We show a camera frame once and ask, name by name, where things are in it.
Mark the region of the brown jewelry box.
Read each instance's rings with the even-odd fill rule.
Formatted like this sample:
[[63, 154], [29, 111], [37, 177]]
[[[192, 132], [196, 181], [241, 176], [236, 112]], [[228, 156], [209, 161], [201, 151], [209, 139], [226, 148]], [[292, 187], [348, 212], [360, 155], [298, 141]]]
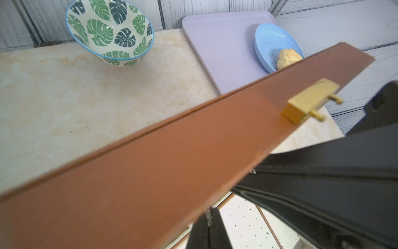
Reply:
[[161, 249], [296, 125], [288, 100], [374, 58], [338, 43], [1, 196], [3, 249]]

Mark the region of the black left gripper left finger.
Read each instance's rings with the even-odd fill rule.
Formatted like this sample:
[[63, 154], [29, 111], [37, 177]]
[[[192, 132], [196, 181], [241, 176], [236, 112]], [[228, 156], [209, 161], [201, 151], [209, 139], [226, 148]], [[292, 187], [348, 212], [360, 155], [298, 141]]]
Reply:
[[211, 211], [206, 211], [199, 217], [197, 222], [193, 225], [186, 249], [209, 249], [210, 248], [210, 228]]

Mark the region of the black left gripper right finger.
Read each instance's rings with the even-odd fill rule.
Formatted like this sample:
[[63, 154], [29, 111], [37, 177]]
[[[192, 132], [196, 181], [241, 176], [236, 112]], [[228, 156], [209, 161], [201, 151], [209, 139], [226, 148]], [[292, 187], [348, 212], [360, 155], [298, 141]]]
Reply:
[[211, 210], [211, 249], [232, 249], [232, 245], [217, 208]]

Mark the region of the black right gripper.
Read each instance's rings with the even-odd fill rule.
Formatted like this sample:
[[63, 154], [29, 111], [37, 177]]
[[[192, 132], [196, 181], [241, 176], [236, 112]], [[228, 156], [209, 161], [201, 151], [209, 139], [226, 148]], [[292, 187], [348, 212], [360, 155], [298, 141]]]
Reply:
[[268, 156], [232, 189], [321, 249], [398, 246], [398, 81], [346, 137]]

